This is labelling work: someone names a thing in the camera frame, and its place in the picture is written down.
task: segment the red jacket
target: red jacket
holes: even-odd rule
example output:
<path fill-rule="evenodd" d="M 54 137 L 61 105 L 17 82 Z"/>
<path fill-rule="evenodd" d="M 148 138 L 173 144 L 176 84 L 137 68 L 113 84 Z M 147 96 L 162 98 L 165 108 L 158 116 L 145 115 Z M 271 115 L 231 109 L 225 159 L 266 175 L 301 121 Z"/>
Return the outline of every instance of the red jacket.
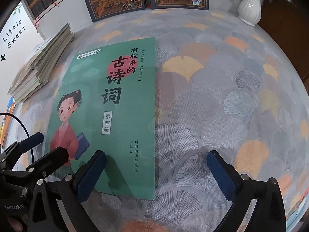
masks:
<path fill-rule="evenodd" d="M 69 153 L 69 159 L 65 166 L 70 166 L 70 158 L 74 158 L 75 153 L 78 149 L 78 140 L 69 123 L 66 127 L 58 127 L 57 131 L 54 133 L 54 136 L 49 144 L 50 151 L 55 150 L 57 147 L 63 147 L 67 149 Z"/>

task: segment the green book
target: green book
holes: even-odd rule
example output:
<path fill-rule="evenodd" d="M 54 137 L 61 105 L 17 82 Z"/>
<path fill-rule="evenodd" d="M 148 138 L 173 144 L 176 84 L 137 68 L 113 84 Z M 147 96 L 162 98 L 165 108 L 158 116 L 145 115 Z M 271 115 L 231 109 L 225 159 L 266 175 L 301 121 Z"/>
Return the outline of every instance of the green book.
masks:
<path fill-rule="evenodd" d="M 46 135 L 46 153 L 59 146 L 69 153 L 56 177 L 76 172 L 102 150 L 108 162 L 96 190 L 154 198 L 155 47 L 155 38 L 145 38 L 73 58 L 55 97 Z M 89 147 L 76 156 L 80 133 Z"/>

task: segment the gray fabric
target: gray fabric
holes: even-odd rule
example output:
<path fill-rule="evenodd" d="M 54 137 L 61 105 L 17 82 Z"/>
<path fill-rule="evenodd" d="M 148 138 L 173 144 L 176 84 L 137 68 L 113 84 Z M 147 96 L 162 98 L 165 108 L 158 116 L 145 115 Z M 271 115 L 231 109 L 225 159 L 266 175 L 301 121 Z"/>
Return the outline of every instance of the gray fabric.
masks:
<path fill-rule="evenodd" d="M 100 231 L 213 231 L 231 205 L 205 165 L 213 149 L 240 173 L 281 179 L 287 216 L 301 201 L 309 185 L 305 88 L 259 26 L 215 13 L 146 10 L 100 21 L 77 33 L 53 80 L 17 108 L 31 133 L 46 134 L 53 95 L 76 53 L 156 37 L 156 119 L 148 127 L 156 134 L 156 196 L 135 200 L 94 191 L 83 205 Z M 22 129 L 17 132 L 23 139 Z"/>

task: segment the wooden cabinet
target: wooden cabinet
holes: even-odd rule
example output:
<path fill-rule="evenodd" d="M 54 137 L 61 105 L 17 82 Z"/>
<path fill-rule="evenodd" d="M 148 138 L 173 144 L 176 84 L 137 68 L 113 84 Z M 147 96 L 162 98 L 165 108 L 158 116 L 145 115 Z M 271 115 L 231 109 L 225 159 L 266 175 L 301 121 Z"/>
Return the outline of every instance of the wooden cabinet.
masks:
<path fill-rule="evenodd" d="M 259 25 L 285 52 L 309 91 L 309 21 L 287 0 L 264 0 Z"/>

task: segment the publisher logo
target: publisher logo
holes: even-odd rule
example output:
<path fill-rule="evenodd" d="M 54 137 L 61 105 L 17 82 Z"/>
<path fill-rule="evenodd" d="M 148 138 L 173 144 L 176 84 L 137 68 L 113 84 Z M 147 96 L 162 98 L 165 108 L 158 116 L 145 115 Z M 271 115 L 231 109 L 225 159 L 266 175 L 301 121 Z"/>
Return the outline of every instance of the publisher logo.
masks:
<path fill-rule="evenodd" d="M 94 51 L 90 51 L 90 52 L 87 52 L 87 53 L 78 55 L 77 59 L 80 59 L 80 58 L 83 58 L 83 57 L 87 57 L 87 56 L 90 56 L 90 55 L 94 55 L 94 54 L 98 54 L 98 53 L 100 53 L 100 52 L 101 52 L 101 49 L 97 49 L 97 50 L 94 50 Z"/>
<path fill-rule="evenodd" d="M 26 208 L 26 207 L 24 205 L 16 205 L 16 206 L 8 206 L 8 207 L 4 206 L 4 208 L 6 210 L 12 210 L 12 209 L 22 209 L 22 208 Z"/>

